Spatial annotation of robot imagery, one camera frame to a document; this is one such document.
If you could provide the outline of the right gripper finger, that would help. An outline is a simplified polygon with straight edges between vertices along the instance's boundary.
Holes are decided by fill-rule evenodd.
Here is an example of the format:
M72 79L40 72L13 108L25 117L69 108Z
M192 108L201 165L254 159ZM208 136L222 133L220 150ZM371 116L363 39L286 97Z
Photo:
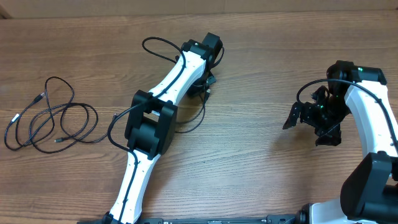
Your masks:
M337 146L341 143L341 129L340 124L336 124L328 129L315 129L315 134L318 139L315 141L316 146Z
M290 110L289 116L287 120L285 121L282 129L289 129L293 128L294 126L297 125L297 120L300 117L300 113L302 110L302 105L299 102L295 102Z

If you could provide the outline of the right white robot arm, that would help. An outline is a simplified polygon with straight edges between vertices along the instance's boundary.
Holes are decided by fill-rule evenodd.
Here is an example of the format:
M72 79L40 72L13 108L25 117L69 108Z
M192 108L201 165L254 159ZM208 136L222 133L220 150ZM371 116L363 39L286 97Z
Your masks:
M315 144L341 143L341 123L352 114L363 160L345 180L337 199L309 203L295 223L397 223L397 121L380 68L338 60L326 71L313 102L296 100L283 129L306 123L315 129Z

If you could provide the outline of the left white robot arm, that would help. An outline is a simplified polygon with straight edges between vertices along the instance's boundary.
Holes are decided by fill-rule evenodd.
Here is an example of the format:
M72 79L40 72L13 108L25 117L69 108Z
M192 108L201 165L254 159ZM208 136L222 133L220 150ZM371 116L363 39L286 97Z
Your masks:
M100 223L137 223L142 203L155 163L165 154L176 134L178 104L188 95L199 96L203 104L210 95L210 85L216 79L211 69L224 54L219 36L207 33L201 42L190 39L178 47L180 55L173 59L174 67L167 76L148 92L139 90L131 107L115 117L127 116L124 137L127 166L118 197Z

